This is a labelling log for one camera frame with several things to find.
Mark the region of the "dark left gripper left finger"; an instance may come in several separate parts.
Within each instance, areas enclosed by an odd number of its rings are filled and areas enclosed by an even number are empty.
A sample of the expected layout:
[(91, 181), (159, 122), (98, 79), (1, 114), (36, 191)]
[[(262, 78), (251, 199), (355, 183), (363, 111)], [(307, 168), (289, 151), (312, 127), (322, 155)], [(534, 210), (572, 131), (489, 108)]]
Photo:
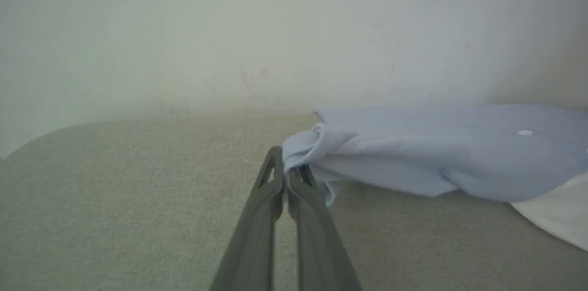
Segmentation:
[(210, 286), (211, 291), (272, 291), (275, 222), (283, 210), (282, 149), (269, 149)]

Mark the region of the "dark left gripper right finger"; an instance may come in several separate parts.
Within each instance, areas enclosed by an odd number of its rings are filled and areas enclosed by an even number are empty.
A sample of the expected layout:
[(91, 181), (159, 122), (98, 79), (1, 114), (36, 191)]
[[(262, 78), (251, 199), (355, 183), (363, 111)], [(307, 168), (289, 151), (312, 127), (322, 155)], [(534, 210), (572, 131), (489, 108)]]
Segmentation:
[(363, 288), (307, 165), (288, 171), (288, 212), (297, 225), (298, 289), (361, 291)]

